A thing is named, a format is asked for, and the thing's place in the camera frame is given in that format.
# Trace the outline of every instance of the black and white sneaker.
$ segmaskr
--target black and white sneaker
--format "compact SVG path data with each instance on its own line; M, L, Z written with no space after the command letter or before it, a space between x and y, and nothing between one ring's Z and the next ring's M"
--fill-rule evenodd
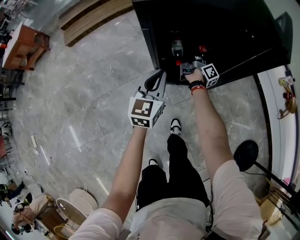
M171 121L171 134L181 136L181 123L178 118L173 118Z
M149 166L150 165L157 165L157 166L159 166L160 168L162 168L162 163L161 163L161 161L158 161L157 159L155 159L154 157L151 157L150 159L149 159Z

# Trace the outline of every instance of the black wristband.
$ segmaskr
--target black wristband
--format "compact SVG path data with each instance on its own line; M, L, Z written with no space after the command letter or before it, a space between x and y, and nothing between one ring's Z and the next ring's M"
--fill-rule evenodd
M193 81L189 84L188 88L190 88L192 90L192 88L195 86L203 86L206 88L206 84L202 81Z

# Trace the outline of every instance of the black table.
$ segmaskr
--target black table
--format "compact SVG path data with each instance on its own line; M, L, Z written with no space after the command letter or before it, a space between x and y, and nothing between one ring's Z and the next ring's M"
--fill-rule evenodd
M168 83L187 83L180 82L171 51L178 37L182 62L194 61L199 46L207 46L207 64L220 74L213 87L290 63L292 22L281 28L263 0L133 0L133 5L153 65L167 72Z

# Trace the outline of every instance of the wrist band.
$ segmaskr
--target wrist band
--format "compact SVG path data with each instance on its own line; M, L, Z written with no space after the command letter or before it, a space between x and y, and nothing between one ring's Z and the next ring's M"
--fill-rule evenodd
M197 89L205 89L205 90L207 90L205 87L203 87L203 86L195 86L195 87L193 87L192 89L191 89L191 94L193 95L193 91L195 91L195 90L197 90Z
M193 82L191 82L191 83L189 84L189 87L188 87L188 88L190 88L190 89L192 90L192 88L195 87L195 86L203 86L203 87L206 87L206 84L205 84L204 82L202 82L202 81L193 81Z

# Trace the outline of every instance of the white sleeve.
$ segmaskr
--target white sleeve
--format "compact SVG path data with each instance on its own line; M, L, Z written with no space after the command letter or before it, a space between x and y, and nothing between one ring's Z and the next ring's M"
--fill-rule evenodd
M122 231L121 218L111 210L95 210L70 240L115 240Z
M263 227L260 209L234 160L218 168L213 179L214 223L234 239L258 239Z

